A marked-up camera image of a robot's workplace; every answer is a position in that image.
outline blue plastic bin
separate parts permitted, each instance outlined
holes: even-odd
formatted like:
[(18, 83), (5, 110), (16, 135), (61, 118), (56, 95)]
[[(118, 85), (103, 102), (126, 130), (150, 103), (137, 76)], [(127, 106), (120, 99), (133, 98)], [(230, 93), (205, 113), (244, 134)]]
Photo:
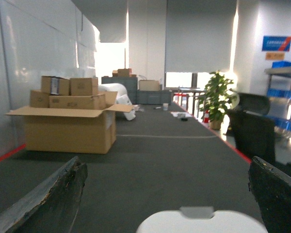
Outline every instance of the blue plastic bin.
[(279, 67), (290, 67), (291, 62), (288, 61), (280, 61), (280, 62), (273, 62), (272, 68), (279, 68)]

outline gray storage bin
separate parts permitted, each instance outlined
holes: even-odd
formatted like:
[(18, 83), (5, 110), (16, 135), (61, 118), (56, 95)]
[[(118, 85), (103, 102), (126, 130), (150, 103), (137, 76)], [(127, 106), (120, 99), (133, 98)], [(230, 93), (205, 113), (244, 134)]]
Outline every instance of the gray storage bin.
[(101, 84), (119, 83), (122, 84), (127, 91), (137, 91), (137, 77), (101, 77)]
[(137, 103), (137, 91), (127, 91), (127, 95), (132, 104)]
[(170, 91), (137, 91), (137, 104), (171, 104)]

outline cardboard box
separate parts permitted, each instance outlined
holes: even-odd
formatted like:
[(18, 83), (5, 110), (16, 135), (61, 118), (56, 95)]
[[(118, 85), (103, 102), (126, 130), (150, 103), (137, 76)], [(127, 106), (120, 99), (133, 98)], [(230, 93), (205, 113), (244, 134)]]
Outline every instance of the cardboard box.
[(112, 77), (117, 77), (117, 70), (112, 71)]
[(115, 112), (132, 105), (114, 104), (117, 92), (105, 92), (104, 110), (32, 108), (7, 113), (24, 116), (27, 150), (106, 154), (116, 140)]
[(42, 76), (41, 91), (52, 95), (68, 96), (70, 81), (60, 77)]
[(131, 68), (128, 69), (117, 69), (118, 77), (130, 77), (131, 76)]
[(33, 108), (48, 108), (49, 94), (43, 93), (41, 90), (30, 91), (30, 107)]
[(71, 78), (70, 88), (72, 96), (98, 95), (98, 78)]
[(95, 109), (106, 108), (105, 94), (95, 96), (50, 96), (50, 108)]
[(160, 89), (160, 82), (157, 80), (139, 80), (140, 91), (159, 91)]

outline potted plant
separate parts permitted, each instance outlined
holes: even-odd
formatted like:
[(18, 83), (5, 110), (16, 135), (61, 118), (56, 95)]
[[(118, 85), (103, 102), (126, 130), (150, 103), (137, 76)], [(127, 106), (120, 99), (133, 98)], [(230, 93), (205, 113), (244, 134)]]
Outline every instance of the potted plant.
[(209, 126), (214, 130), (219, 130), (226, 111), (236, 98), (231, 88), (229, 88), (229, 85), (234, 84), (234, 82), (226, 78), (219, 70), (209, 74), (212, 74), (212, 76), (205, 85), (204, 98), (200, 99), (198, 104), (201, 111), (206, 112), (208, 110)]

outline metal shelf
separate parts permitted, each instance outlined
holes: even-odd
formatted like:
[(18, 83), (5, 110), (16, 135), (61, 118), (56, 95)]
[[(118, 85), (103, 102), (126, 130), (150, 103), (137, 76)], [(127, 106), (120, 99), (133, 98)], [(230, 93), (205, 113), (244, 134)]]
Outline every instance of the metal shelf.
[(288, 104), (291, 105), (291, 99), (279, 98), (279, 97), (268, 97), (271, 102), (279, 104)]
[(269, 75), (277, 75), (285, 78), (291, 78), (291, 67), (269, 68), (264, 71)]

